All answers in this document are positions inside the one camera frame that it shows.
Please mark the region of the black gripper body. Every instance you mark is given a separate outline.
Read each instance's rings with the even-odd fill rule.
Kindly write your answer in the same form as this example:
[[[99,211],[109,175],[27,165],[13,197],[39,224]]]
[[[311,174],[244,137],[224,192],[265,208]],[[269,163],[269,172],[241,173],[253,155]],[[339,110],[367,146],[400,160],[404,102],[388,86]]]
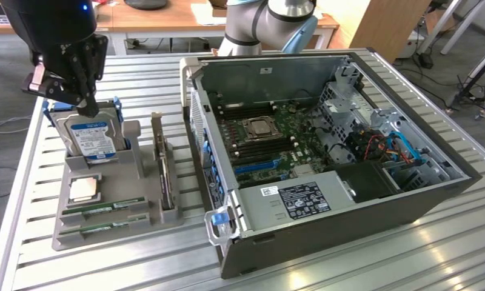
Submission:
[[[92,1],[1,0],[0,5],[17,36],[36,53],[76,44],[96,31]]]

